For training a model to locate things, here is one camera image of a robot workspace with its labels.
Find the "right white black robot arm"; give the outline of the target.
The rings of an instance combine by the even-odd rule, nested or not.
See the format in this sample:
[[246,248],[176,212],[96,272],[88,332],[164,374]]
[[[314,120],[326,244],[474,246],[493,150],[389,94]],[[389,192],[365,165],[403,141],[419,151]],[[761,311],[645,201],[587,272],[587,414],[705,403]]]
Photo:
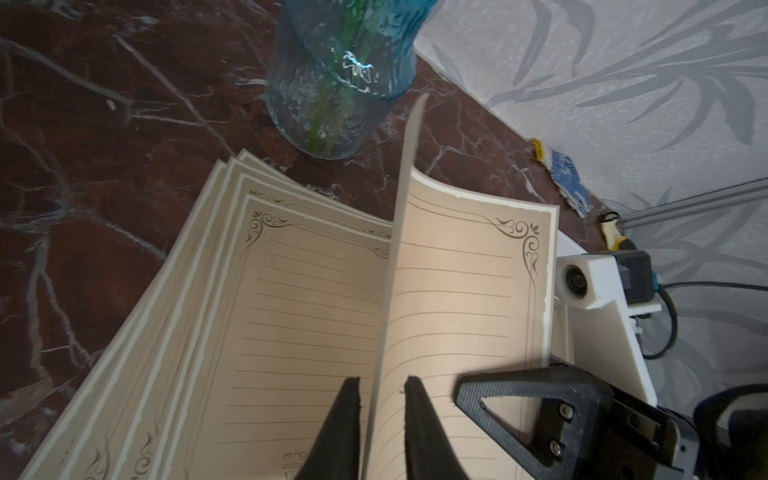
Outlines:
[[[733,409],[764,384],[713,395],[686,416],[568,364],[459,378],[454,403],[534,479],[764,479],[767,411]],[[527,441],[493,398],[540,402]]]

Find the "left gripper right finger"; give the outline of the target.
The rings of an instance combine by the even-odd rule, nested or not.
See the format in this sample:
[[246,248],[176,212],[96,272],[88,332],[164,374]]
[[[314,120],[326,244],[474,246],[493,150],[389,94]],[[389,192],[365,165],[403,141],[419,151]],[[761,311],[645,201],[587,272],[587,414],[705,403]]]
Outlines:
[[406,478],[468,480],[422,380],[409,376],[404,387]]

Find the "removed stationery sheet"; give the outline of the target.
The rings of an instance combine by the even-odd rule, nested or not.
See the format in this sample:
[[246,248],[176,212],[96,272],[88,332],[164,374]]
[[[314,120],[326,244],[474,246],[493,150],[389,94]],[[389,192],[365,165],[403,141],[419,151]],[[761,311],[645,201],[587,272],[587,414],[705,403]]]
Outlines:
[[389,250],[333,208],[245,194],[153,477],[294,477],[343,382],[371,391]]
[[404,386],[416,376],[470,478],[522,479],[525,470],[455,405],[453,390],[465,374],[547,363],[559,210],[418,171],[426,104],[415,102],[404,133],[365,472],[405,477]]

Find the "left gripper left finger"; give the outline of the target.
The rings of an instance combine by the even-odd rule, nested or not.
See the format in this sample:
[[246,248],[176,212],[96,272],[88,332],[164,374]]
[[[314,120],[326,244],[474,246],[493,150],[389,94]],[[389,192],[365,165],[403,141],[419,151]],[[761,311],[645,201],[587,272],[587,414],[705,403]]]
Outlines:
[[323,422],[302,467],[302,479],[357,480],[360,471],[361,430],[359,377],[349,377]]

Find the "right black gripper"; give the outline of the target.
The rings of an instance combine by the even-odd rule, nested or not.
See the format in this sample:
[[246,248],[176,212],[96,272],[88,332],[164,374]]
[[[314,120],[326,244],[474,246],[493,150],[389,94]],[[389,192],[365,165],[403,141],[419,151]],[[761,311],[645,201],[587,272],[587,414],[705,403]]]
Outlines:
[[607,383],[573,366],[464,375],[454,404],[523,468],[696,477],[700,441],[690,418],[618,389],[612,399]]

